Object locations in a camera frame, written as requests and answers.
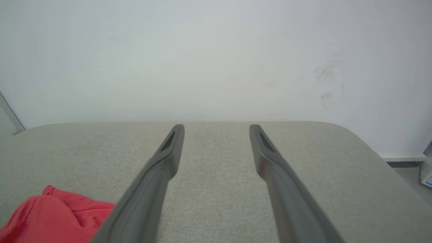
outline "red cloth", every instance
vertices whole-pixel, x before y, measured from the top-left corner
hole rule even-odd
[[[15,210],[0,242],[90,242],[114,206],[49,185]]]

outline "white baseboard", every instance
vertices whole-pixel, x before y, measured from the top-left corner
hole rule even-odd
[[[387,155],[387,154],[380,154],[379,155],[385,162],[414,162],[414,161],[425,161],[426,155],[419,153],[419,154],[412,154],[412,155]]]

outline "floor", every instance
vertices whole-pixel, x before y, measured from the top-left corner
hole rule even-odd
[[[432,206],[432,187],[420,182],[420,166],[415,168],[394,168],[394,170]]]

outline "red fabric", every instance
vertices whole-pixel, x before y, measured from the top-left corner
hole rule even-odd
[[[0,229],[0,243],[90,242],[114,205],[49,185],[15,210]]]

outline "gray textured fabric surface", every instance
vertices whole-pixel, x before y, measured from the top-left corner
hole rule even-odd
[[[0,224],[51,184],[117,202],[175,123],[57,124],[0,150]],[[429,205],[350,131],[319,122],[260,122],[347,242],[430,242]],[[159,237],[180,242],[277,242],[247,122],[185,123]]]

